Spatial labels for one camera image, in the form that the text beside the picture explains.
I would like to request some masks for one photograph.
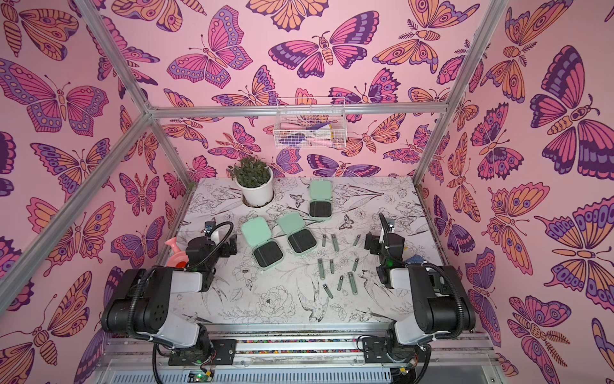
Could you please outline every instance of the potted plant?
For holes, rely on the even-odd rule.
[[[257,157],[245,157],[239,165],[228,167],[230,177],[243,191],[248,205],[265,206],[273,200],[273,171]]]

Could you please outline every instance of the table surface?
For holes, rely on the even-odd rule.
[[[324,222],[316,222],[308,215],[312,179],[317,178],[275,179],[275,197],[263,208],[244,205],[241,191],[231,179],[202,180],[177,234],[177,244],[185,249],[189,240],[202,236],[205,221],[231,221],[238,234],[238,254],[218,261],[208,292],[173,296],[173,312],[190,321],[218,324],[390,322],[412,314],[411,293],[386,289],[376,274],[377,255],[363,247],[367,232],[379,235],[378,213],[382,212],[386,218],[395,219],[395,232],[405,237],[404,259],[419,254],[441,264],[411,178],[330,178],[333,216]],[[293,211],[303,216],[317,240],[316,248],[300,257],[294,255],[277,225],[277,219]],[[257,216],[266,219],[284,252],[284,259],[266,271],[257,268],[252,248],[241,233],[241,225]],[[327,235],[325,247],[323,234]],[[332,234],[336,235],[338,252],[333,248]],[[358,235],[360,241],[353,246]],[[325,280],[319,278],[320,258]],[[358,295],[353,295],[347,273],[356,258]],[[335,273],[330,273],[330,259]],[[338,291],[341,275],[343,286]],[[332,299],[323,284],[329,287]]]

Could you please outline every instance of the white flower pot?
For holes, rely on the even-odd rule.
[[[242,190],[245,201],[250,206],[265,206],[273,200],[273,171],[269,168],[271,177],[266,184],[256,188],[246,188],[239,184],[235,178],[235,184]]]

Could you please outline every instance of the pink watering can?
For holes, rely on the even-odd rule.
[[[164,244],[169,245],[173,252],[175,252],[166,263],[167,267],[176,267],[176,268],[185,268],[188,264],[188,255],[185,254],[179,247],[177,246],[177,238],[173,237],[164,242]]]

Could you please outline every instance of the white wire basket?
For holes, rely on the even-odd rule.
[[[344,149],[348,138],[345,99],[336,97],[336,104],[332,104],[331,97],[316,96],[308,98],[311,104],[297,106],[297,103],[304,100],[298,97],[278,98],[273,127],[275,148]]]

